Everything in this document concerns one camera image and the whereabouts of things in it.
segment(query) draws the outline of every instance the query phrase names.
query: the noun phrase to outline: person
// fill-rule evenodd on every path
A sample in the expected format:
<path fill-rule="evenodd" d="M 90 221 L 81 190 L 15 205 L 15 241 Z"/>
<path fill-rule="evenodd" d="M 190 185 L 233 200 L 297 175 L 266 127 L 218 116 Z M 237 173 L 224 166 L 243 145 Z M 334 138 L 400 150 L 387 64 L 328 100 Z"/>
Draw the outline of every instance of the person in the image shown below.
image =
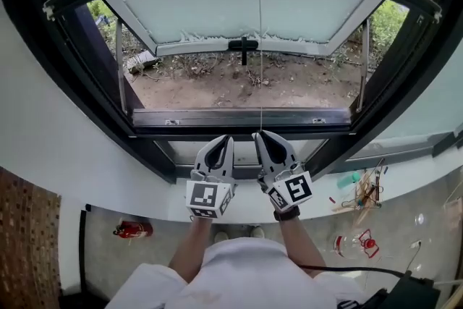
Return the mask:
<path fill-rule="evenodd" d="M 222 241 L 208 248 L 211 219 L 193 219 L 169 267 L 141 264 L 107 308 L 326 309 L 364 303 L 368 297 L 354 279 L 299 267 L 326 265 L 298 211 L 274 213 L 284 246 L 264 238 L 228 240 L 219 232 L 215 240 Z M 263 237 L 262 228 L 252 235 Z"/>

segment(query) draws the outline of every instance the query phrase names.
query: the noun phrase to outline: soil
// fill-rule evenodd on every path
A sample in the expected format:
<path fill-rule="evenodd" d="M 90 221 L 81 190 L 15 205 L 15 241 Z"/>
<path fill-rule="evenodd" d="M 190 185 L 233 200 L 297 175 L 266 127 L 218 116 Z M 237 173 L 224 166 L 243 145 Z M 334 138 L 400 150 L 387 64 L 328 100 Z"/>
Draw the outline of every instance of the soil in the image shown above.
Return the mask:
<path fill-rule="evenodd" d="M 349 60 L 360 63 L 357 47 Z M 346 107 L 360 89 L 360 67 L 284 54 L 197 54 L 164 57 L 126 77 L 147 109 Z"/>

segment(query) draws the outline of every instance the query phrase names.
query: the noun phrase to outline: white shirt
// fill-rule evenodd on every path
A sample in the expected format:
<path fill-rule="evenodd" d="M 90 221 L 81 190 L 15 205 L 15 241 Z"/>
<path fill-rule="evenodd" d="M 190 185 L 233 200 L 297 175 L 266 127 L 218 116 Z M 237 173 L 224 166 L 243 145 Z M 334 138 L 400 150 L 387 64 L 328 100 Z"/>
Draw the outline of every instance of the white shirt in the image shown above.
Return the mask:
<path fill-rule="evenodd" d="M 106 309 L 326 309 L 367 298 L 353 279 L 329 272 L 311 278 L 277 242 L 238 238 L 208 248 L 190 284 L 170 268 L 141 264 Z"/>

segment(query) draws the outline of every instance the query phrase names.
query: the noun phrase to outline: wristwatch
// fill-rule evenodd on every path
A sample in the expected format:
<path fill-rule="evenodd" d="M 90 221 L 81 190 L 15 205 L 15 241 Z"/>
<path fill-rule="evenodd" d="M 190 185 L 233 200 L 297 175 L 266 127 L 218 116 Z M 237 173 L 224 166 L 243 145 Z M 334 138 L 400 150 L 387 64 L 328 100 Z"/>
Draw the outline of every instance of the wristwatch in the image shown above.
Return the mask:
<path fill-rule="evenodd" d="M 273 216 L 277 221 L 286 221 L 297 218 L 300 215 L 299 206 L 295 206 L 290 208 L 289 210 L 285 211 L 284 213 L 277 213 L 276 211 L 273 212 Z"/>

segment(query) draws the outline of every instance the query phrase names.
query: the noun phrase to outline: forearm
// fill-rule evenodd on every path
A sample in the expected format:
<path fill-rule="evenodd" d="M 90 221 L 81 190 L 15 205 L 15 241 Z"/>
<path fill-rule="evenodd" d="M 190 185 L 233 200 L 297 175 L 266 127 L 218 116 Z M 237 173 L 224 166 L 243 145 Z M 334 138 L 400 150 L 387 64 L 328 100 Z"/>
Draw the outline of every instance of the forearm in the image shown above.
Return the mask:
<path fill-rule="evenodd" d="M 326 266 L 325 261 L 313 244 L 309 234 L 305 230 L 299 218 L 294 218 L 288 221 L 280 221 L 281 234 L 283 235 L 284 244 L 288 257 L 297 265 L 306 266 Z M 320 271 L 305 272 L 312 278 Z"/>
<path fill-rule="evenodd" d="M 169 268 L 190 283 L 200 271 L 211 232 L 211 219 L 195 218 L 185 239 L 180 243 Z"/>

